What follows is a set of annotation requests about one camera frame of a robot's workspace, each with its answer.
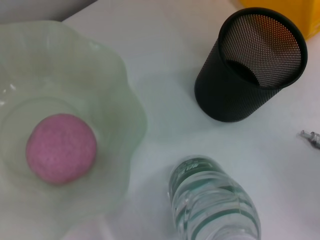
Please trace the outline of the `clear green-label water bottle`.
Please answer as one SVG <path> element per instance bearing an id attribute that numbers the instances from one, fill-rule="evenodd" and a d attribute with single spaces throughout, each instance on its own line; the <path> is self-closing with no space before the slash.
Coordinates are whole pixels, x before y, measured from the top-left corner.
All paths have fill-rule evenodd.
<path id="1" fill-rule="evenodd" d="M 168 195 L 179 240 L 261 240 L 253 201 L 209 157 L 182 159 L 170 174 Z"/>

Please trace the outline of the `pink peach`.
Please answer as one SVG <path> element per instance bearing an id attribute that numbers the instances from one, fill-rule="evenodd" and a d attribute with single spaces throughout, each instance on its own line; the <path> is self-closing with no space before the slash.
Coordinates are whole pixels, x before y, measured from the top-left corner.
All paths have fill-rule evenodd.
<path id="1" fill-rule="evenodd" d="M 82 119 L 66 113 L 39 122 L 28 138 L 29 168 L 43 181 L 61 185 L 77 180 L 92 167 L 97 153 L 94 132 Z"/>

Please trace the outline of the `black mesh pen holder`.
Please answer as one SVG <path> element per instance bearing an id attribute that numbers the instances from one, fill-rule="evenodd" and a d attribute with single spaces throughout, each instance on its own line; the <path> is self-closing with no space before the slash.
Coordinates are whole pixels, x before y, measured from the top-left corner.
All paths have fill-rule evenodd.
<path id="1" fill-rule="evenodd" d="M 194 84 L 199 107 L 221 122 L 241 121 L 295 83 L 308 61 L 305 39 L 279 12 L 241 9 L 228 17 Z"/>

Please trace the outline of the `grey white pen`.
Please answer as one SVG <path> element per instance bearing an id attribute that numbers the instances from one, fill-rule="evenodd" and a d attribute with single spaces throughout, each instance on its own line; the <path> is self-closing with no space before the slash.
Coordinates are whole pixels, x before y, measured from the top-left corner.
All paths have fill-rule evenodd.
<path id="1" fill-rule="evenodd" d="M 297 136 L 303 139 L 304 142 L 309 143 L 313 148 L 320 150 L 320 134 L 314 131 L 308 132 L 301 130 Z"/>

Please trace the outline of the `pale green wavy bowl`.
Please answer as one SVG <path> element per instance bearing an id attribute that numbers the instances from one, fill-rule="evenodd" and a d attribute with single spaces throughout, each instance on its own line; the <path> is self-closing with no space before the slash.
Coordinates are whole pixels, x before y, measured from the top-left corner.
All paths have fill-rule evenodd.
<path id="1" fill-rule="evenodd" d="M 25 150 L 35 126 L 62 113 L 90 126 L 97 155 L 85 176 L 53 185 L 30 170 Z M 114 210 L 146 128 L 116 52 L 58 21 L 0 24 L 0 240 L 61 240 Z"/>

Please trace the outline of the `yellow plastic storage bin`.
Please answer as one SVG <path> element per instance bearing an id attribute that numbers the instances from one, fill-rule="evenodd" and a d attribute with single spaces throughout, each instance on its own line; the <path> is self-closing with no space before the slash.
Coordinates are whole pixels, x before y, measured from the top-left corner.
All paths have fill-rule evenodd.
<path id="1" fill-rule="evenodd" d="M 239 0 L 245 7 L 274 10 L 290 19 L 307 40 L 320 32 L 320 0 Z"/>

